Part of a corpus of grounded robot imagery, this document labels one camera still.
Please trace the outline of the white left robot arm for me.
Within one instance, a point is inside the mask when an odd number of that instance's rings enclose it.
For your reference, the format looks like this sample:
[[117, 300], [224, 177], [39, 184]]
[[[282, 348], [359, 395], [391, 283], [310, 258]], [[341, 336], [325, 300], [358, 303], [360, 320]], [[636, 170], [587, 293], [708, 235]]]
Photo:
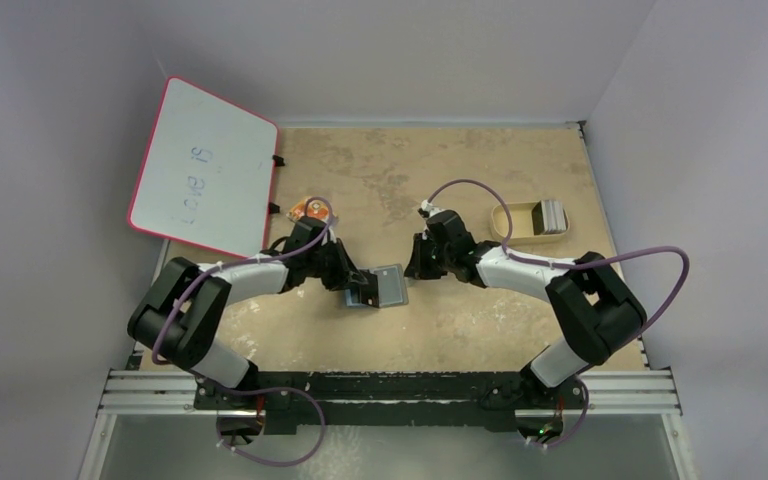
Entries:
[[258, 368], [218, 340], [223, 312], [243, 300], [287, 293], [309, 278], [327, 291], [356, 290], [367, 306], [379, 304], [377, 276], [354, 265], [325, 222], [303, 218], [281, 250], [225, 266], [169, 261], [131, 315], [127, 333], [158, 359], [220, 384], [220, 397], [244, 409], [257, 399]]

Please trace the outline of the orange circuit board card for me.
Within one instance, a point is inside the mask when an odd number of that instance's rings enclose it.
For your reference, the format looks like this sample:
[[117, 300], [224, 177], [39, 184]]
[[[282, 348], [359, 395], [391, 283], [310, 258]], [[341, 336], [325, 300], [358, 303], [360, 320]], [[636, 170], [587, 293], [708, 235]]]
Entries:
[[293, 222], [303, 217], [311, 217], [325, 222], [331, 217], [331, 212], [325, 202], [312, 197], [305, 197], [292, 206], [286, 216]]

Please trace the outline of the beige oval tray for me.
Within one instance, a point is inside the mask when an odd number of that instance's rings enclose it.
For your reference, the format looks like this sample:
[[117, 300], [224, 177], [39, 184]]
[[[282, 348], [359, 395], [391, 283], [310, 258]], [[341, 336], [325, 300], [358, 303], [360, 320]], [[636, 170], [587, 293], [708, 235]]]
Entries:
[[559, 241], [566, 235], [535, 235], [532, 228], [531, 209], [538, 201], [510, 203], [498, 205], [491, 210], [491, 233], [497, 241], [508, 240], [509, 246], [521, 246], [526, 244], [551, 243]]

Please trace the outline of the pink framed whiteboard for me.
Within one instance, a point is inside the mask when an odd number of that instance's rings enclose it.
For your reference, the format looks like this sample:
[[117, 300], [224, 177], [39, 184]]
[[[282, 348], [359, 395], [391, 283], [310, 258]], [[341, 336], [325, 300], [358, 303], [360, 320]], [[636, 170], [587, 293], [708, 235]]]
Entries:
[[127, 220], [137, 231], [246, 257], [265, 244], [278, 126], [168, 78]]

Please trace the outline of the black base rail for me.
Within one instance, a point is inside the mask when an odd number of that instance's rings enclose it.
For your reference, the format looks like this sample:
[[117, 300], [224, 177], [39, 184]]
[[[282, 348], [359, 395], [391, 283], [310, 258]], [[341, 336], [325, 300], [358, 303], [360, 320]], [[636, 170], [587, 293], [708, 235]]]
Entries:
[[194, 407], [219, 415], [255, 414], [268, 434], [293, 434], [302, 425], [481, 427], [534, 436], [562, 414], [584, 406], [584, 389], [568, 379], [546, 389], [518, 371], [303, 372], [262, 371], [251, 397], [208, 380], [196, 387]]

